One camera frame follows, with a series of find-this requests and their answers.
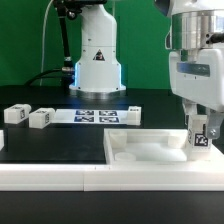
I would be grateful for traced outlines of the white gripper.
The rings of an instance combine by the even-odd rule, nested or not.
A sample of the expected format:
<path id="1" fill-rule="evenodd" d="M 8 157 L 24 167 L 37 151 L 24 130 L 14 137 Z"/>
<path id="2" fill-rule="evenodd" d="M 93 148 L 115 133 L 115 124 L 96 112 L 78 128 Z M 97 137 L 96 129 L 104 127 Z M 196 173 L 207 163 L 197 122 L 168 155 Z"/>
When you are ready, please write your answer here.
<path id="1" fill-rule="evenodd" d="M 206 137 L 218 139 L 224 121 L 224 49 L 200 50 L 195 63 L 181 62 L 180 55 L 171 52 L 169 74 L 172 92 L 185 98 L 182 107 L 187 127 L 200 104 L 210 108 L 206 110 Z"/>

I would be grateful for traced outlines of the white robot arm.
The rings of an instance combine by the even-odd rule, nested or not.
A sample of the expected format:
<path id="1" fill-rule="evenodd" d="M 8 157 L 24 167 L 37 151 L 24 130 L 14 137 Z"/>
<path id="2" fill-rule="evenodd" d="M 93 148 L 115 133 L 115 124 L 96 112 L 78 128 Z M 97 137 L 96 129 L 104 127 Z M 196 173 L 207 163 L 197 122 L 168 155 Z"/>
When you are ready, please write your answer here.
<path id="1" fill-rule="evenodd" d="M 205 134 L 215 139 L 224 121 L 224 0 L 154 0 L 154 5 L 170 19 L 169 32 L 157 44 L 159 23 L 151 18 L 136 23 L 127 33 L 133 68 L 160 66 L 158 51 L 166 48 L 172 92 L 184 100 L 187 114 L 196 104 L 207 108 Z M 102 5 L 86 5 L 81 16 L 81 57 L 70 90 L 87 96 L 123 91 L 115 19 Z"/>

